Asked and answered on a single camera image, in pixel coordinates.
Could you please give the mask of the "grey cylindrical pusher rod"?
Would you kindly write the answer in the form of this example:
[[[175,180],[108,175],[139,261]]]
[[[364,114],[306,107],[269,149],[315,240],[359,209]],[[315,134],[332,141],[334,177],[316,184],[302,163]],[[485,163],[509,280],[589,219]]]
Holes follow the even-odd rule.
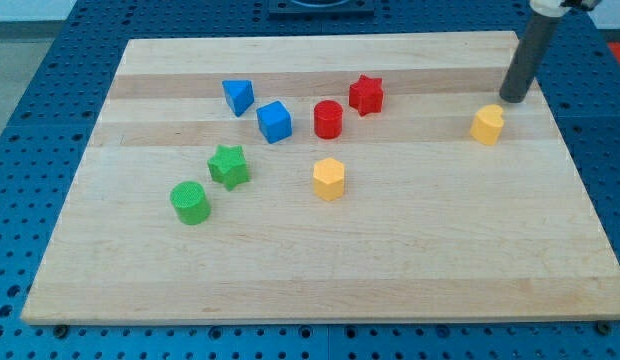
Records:
[[[521,103],[526,98],[559,23],[560,17],[531,14],[499,90],[502,100]]]

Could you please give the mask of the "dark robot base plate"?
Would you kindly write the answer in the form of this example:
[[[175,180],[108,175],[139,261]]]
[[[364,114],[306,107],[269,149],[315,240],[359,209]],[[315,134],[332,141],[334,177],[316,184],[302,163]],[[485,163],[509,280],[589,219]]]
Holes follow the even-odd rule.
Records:
[[[374,0],[267,0],[270,17],[372,15]]]

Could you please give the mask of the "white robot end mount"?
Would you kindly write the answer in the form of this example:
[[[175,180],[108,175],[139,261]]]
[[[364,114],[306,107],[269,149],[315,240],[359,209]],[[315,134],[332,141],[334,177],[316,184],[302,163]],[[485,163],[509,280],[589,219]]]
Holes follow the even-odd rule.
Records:
[[[577,9],[585,12],[594,10],[602,0],[530,0],[531,8],[546,17],[560,18],[569,10]]]

